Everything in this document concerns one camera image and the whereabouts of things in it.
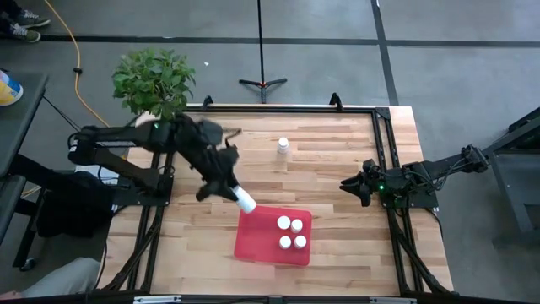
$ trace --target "gray pants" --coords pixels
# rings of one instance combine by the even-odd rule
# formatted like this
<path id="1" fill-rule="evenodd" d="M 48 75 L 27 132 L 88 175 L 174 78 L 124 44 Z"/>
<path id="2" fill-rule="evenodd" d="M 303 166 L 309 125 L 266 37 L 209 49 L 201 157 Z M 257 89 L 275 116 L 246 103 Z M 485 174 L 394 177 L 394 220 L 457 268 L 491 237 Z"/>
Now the gray pants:
<path id="1" fill-rule="evenodd" d="M 51 272 L 22 294 L 23 297 L 38 297 L 90 292 L 94 289 L 99 272 L 98 261 L 92 258 L 77 258 Z"/>

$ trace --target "potted plant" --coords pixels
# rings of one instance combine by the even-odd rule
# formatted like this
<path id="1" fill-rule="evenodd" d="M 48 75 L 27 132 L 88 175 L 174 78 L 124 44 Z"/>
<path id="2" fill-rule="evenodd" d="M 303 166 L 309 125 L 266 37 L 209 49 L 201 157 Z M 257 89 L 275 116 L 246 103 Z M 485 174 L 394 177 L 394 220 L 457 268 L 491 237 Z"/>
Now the potted plant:
<path id="1" fill-rule="evenodd" d="M 113 97 L 122 98 L 121 107 L 140 115 L 146 111 L 161 119 L 170 120 L 182 112 L 187 104 L 186 93 L 195 85 L 195 70 L 186 64 L 186 57 L 147 48 L 122 55 L 112 78 Z"/>

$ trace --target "gray concrete floor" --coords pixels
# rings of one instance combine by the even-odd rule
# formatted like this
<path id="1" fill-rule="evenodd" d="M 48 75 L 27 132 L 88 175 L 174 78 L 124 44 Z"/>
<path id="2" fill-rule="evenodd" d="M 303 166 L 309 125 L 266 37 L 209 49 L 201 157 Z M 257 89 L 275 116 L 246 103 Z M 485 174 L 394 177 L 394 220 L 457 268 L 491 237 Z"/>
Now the gray concrete floor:
<path id="1" fill-rule="evenodd" d="M 77 34 L 257 37 L 250 0 L 53 0 Z M 44 33 L 63 34 L 42 2 L 20 0 L 53 19 Z M 388 39 L 538 41 L 534 0 L 380 0 Z M 288 38 L 376 38 L 369 0 L 262 0 L 263 33 Z M 257 103 L 237 79 L 259 78 L 257 45 L 80 43 L 81 93 L 111 124 L 131 117 L 113 100 L 111 73 L 121 54 L 146 46 L 186 54 L 197 70 L 196 102 Z M 337 91 L 347 104 L 388 105 L 378 46 L 266 45 L 267 80 L 288 77 L 270 103 L 325 104 Z M 453 155 L 464 145 L 486 146 L 532 109 L 540 89 L 540 48 L 390 47 L 400 105 L 412 106 L 424 157 Z M 46 95 L 80 125 L 98 122 L 73 93 L 73 45 L 0 41 L 0 67 L 50 75 Z M 42 103 L 22 151 L 46 166 L 72 168 L 65 148 L 70 127 Z M 470 296 L 540 301 L 540 249 L 495 250 L 491 240 L 515 229 L 491 171 L 452 176 L 439 192 L 445 249 L 456 291 Z M 22 290 L 79 256 L 98 258 L 103 231 L 91 240 L 59 236 L 35 241 L 35 270 L 10 265 L 26 219 L 16 216 L 0 247 L 0 292 Z"/>

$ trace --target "white cylinder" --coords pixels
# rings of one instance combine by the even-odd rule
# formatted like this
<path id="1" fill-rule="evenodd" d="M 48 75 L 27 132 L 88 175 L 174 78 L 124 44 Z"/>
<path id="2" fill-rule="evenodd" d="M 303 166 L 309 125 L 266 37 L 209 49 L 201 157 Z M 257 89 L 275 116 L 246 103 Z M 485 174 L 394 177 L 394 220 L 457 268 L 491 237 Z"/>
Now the white cylinder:
<path id="1" fill-rule="evenodd" d="M 288 236 L 281 236 L 279 239 L 279 246 L 281 249 L 288 249 L 290 247 L 290 237 Z"/>
<path id="2" fill-rule="evenodd" d="M 289 140 L 286 138 L 280 138 L 278 140 L 278 152 L 279 153 L 287 153 L 289 150 Z"/>
<path id="3" fill-rule="evenodd" d="M 250 213 L 257 206 L 255 200 L 244 189 L 242 189 L 242 187 L 234 187 L 233 193 L 235 193 L 236 197 L 238 198 L 236 204 L 238 205 L 238 207 L 244 210 L 244 212 Z"/>
<path id="4" fill-rule="evenodd" d="M 305 236 L 297 236 L 294 239 L 294 246 L 298 249 L 304 248 L 306 243 L 307 243 L 307 240 L 305 239 Z"/>
<path id="5" fill-rule="evenodd" d="M 294 233 L 298 233 L 302 230 L 302 221 L 301 220 L 293 220 L 293 222 L 290 224 L 290 230 Z"/>
<path id="6" fill-rule="evenodd" d="M 290 227 L 290 218 L 287 216 L 280 216 L 278 219 L 278 227 L 281 230 L 287 230 Z"/>

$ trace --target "shoe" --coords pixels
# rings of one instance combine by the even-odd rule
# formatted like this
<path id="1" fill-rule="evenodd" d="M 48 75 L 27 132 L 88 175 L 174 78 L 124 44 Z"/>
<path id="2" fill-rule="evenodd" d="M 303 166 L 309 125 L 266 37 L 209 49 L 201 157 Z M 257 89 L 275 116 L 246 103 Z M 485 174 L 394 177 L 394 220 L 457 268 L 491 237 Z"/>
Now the shoe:
<path id="1" fill-rule="evenodd" d="M 24 9 L 13 21 L 26 29 L 40 27 L 51 23 L 49 19 L 42 18 L 27 9 Z"/>
<path id="2" fill-rule="evenodd" d="M 28 30 L 18 24 L 9 26 L 9 36 L 26 42 L 37 42 L 41 39 L 41 34 L 35 30 Z"/>

